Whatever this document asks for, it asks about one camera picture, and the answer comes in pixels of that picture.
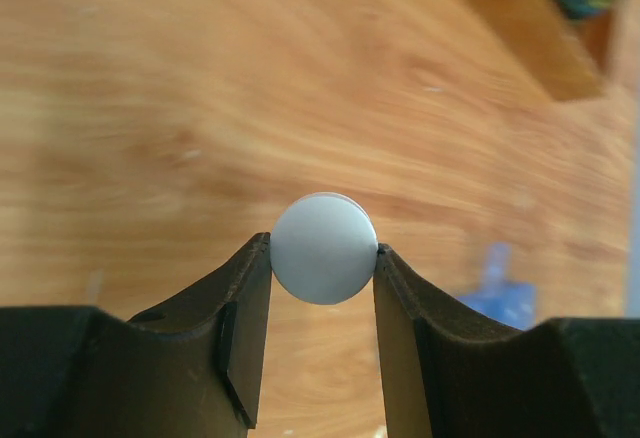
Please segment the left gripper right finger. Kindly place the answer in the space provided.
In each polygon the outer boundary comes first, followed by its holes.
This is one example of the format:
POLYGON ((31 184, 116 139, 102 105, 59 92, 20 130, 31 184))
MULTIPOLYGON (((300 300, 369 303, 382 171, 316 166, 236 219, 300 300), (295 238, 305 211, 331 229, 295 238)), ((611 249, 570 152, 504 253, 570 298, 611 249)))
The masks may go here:
POLYGON ((639 323, 563 317, 520 331, 381 245, 373 276, 391 437, 635 437, 639 323))

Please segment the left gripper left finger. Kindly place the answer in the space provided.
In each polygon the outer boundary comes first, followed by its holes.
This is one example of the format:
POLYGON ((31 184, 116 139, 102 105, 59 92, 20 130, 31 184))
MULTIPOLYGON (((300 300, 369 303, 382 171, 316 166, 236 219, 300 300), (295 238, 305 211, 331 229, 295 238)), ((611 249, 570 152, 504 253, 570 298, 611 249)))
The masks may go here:
POLYGON ((129 320, 95 306, 1 311, 5 437, 244 437, 257 424, 269 235, 129 320))

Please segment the blue weekly pill organizer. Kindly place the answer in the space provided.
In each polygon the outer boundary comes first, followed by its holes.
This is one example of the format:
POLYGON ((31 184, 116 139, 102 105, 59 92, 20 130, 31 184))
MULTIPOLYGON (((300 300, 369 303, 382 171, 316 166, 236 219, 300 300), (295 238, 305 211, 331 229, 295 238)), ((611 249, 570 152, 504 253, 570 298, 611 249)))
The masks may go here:
POLYGON ((535 323, 537 290, 531 283, 516 282, 509 277, 510 256, 508 244, 491 245, 479 288, 457 299, 488 318, 526 330, 535 323))

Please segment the white bottle cap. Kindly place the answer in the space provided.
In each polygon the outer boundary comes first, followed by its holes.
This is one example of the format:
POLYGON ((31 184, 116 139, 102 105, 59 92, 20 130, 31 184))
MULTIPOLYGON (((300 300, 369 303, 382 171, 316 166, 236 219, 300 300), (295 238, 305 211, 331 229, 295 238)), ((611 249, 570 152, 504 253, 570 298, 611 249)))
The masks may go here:
POLYGON ((371 279, 378 239, 372 221, 351 198, 331 192, 304 196, 276 221, 270 262, 281 286, 295 298, 335 305, 371 279))

